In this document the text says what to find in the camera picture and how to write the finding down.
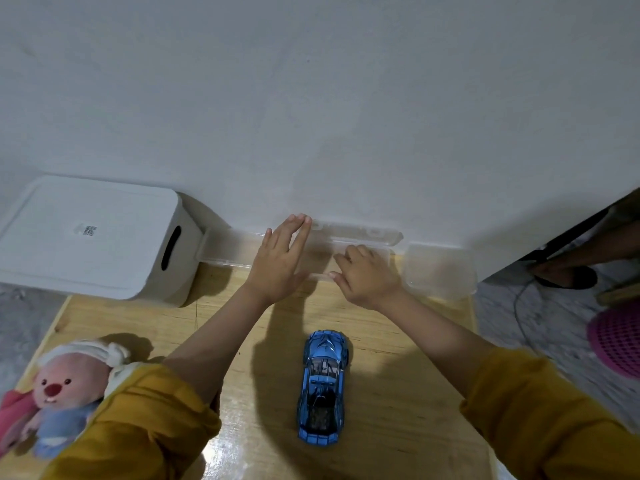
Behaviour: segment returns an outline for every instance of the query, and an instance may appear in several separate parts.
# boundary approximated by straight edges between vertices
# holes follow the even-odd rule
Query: stuffed animal
[[[22,435],[36,431],[36,456],[54,458],[75,441],[100,404],[112,368],[128,359],[126,348],[100,340],[76,340],[38,359],[33,398],[40,411]]]
[[[7,392],[0,403],[0,458],[20,442],[20,433],[38,412],[31,391]]]

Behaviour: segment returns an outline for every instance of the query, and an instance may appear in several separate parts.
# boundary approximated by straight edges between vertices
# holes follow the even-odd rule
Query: wire
[[[520,300],[520,297],[523,295],[524,291],[526,291],[527,288],[529,288],[533,283],[535,283],[535,281],[536,281],[535,278],[529,281],[516,294],[516,298],[513,300],[513,316],[516,318],[516,323],[518,324],[518,328],[520,329],[520,332],[524,337],[524,340],[526,341],[529,348],[533,350],[533,352],[535,352],[537,356],[540,356],[540,352],[538,352],[537,348],[533,346],[533,343],[531,343],[531,340],[528,338],[527,334],[524,332],[524,328],[522,327],[522,323],[520,322],[520,317],[518,316],[518,301]]]

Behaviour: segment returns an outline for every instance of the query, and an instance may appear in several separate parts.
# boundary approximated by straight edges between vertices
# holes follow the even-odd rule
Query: left hand
[[[244,286],[265,304],[272,305],[288,297],[307,279],[308,273],[296,273],[302,251],[311,231],[311,217],[290,215],[275,230],[267,229],[253,260]],[[291,247],[293,234],[300,229]]]

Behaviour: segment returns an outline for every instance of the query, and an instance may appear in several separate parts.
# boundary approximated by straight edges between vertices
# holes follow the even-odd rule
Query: slipper
[[[547,288],[562,288],[565,290],[587,290],[596,286],[598,275],[588,266],[573,268],[573,283],[571,286],[560,286],[545,279],[534,276],[535,280]]]

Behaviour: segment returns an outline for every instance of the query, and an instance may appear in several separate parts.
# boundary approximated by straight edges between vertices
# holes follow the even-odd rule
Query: wooden table
[[[246,271],[201,265],[183,308],[73,296],[60,310],[34,358],[75,339],[108,336],[135,360],[156,359],[215,313]],[[431,303],[474,327],[471,298]],[[296,402],[302,349],[314,330],[340,330],[350,340],[345,427],[338,444],[297,438]],[[19,388],[28,390],[29,364]],[[473,479],[493,477],[493,457],[458,412],[460,396],[407,336],[381,315],[348,304],[333,283],[304,284],[271,307],[240,348],[221,397],[223,427],[189,478],[216,479]],[[0,478],[34,479],[44,463],[18,451],[0,461]]]

